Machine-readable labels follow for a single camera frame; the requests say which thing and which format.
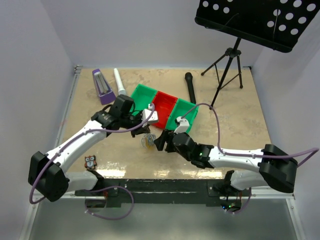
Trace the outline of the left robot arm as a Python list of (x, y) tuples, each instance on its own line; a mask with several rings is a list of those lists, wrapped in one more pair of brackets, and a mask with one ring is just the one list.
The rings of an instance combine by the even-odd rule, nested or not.
[(131, 132), (132, 136), (148, 130), (149, 120), (155, 114), (155, 105), (149, 104), (140, 115), (132, 116), (134, 100), (119, 95), (112, 104), (97, 111), (75, 135), (56, 148), (41, 153), (37, 151), (30, 160), (28, 183), (31, 185), (29, 202), (36, 204), (33, 194), (38, 191), (50, 202), (59, 200), (65, 193), (87, 191), (99, 196), (104, 184), (92, 170), (69, 172), (73, 163), (87, 150), (110, 134)]

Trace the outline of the owl number tile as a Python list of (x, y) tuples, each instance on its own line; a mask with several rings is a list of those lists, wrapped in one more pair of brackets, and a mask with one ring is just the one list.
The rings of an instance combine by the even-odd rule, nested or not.
[(95, 170), (96, 169), (97, 162), (96, 162), (96, 156), (95, 155), (86, 156), (84, 158), (84, 160), (85, 160), (84, 167), (87, 170)]

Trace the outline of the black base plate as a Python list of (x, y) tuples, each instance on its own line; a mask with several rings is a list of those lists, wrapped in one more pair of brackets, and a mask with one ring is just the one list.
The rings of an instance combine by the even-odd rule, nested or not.
[(227, 184), (224, 179), (99, 179), (92, 190), (76, 190), (77, 197), (87, 197), (88, 206), (101, 207), (94, 201), (106, 200), (107, 207), (121, 204), (199, 204), (207, 207), (229, 206), (233, 202), (241, 206), (240, 197), (248, 197)]

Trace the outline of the white microphone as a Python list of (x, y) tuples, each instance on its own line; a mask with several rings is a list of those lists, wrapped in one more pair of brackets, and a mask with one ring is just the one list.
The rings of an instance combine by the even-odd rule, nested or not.
[(116, 82), (117, 89), (118, 89), (118, 94), (127, 96), (127, 91), (124, 88), (124, 85), (123, 85), (123, 82), (122, 82), (122, 79), (121, 79), (121, 76), (120, 76), (118, 69), (114, 68), (113, 73), (114, 73), (115, 82)]

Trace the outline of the black microphone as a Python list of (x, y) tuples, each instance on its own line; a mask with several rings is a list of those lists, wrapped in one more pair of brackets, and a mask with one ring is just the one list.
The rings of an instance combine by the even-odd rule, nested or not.
[(184, 79), (185, 79), (186, 84), (187, 84), (190, 102), (193, 103), (193, 104), (196, 104), (196, 97), (195, 97), (192, 74), (190, 72), (186, 72), (185, 76), (184, 76)]

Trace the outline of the red bin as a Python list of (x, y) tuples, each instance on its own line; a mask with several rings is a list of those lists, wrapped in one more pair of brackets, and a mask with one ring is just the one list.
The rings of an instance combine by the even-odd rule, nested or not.
[(152, 100), (157, 111), (158, 122), (153, 125), (159, 129), (165, 129), (172, 110), (178, 98), (162, 91), (158, 91)]

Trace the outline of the black music stand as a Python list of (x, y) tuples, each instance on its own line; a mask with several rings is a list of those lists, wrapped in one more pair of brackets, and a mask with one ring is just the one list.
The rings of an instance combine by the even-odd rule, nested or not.
[(241, 40), (289, 53), (319, 10), (318, 0), (201, 0), (195, 23), (236, 37), (234, 46), (219, 58), (228, 61), (217, 78), (217, 90), (227, 85), (228, 70), (240, 58)]

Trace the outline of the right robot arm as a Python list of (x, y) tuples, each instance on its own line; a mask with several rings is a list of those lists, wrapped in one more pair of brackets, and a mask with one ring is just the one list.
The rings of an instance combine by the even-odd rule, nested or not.
[(218, 190), (233, 197), (239, 191), (269, 186), (291, 194), (294, 191), (298, 162), (272, 144), (263, 149), (234, 150), (196, 143), (186, 132), (164, 130), (154, 140), (158, 151), (177, 153), (200, 168), (230, 168)]

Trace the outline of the purple metronome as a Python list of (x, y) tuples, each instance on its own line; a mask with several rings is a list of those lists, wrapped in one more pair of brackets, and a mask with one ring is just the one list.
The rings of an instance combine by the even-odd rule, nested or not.
[(116, 99), (116, 95), (113, 92), (111, 86), (107, 82), (105, 76), (102, 74), (99, 68), (92, 71), (93, 82), (96, 90), (96, 94), (102, 105), (108, 105)]

